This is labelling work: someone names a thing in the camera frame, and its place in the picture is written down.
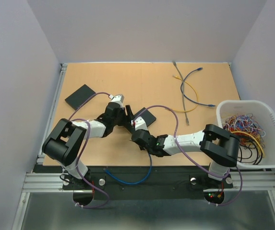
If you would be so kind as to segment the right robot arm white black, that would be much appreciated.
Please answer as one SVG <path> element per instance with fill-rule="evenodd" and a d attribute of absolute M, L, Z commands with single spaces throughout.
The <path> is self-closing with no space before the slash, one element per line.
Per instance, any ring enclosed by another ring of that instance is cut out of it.
<path fill-rule="evenodd" d="M 202 131 L 176 137 L 155 137 L 148 130 L 138 129 L 133 132 L 131 140 L 150 155 L 165 157 L 183 153 L 195 165 L 197 162 L 188 153 L 204 153 L 212 162 L 208 170 L 202 166 L 199 168 L 207 172 L 204 181 L 210 187 L 220 184 L 229 175 L 229 170 L 237 167 L 240 138 L 213 124 L 206 125 Z"/>

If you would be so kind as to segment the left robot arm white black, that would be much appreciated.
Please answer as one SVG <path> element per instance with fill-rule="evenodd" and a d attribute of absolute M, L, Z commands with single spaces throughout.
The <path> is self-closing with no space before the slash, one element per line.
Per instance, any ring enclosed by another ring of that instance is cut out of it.
<path fill-rule="evenodd" d="M 74 177 L 75 185 L 85 189 L 90 185 L 91 178 L 87 174 L 87 166 L 78 159 L 82 143 L 85 143 L 87 138 L 107 137 L 115 126 L 132 131 L 133 119 L 131 107 L 122 107 L 116 102 L 109 102 L 104 113 L 92 121 L 70 121 L 62 118 L 44 141 L 42 152 L 60 163 Z"/>

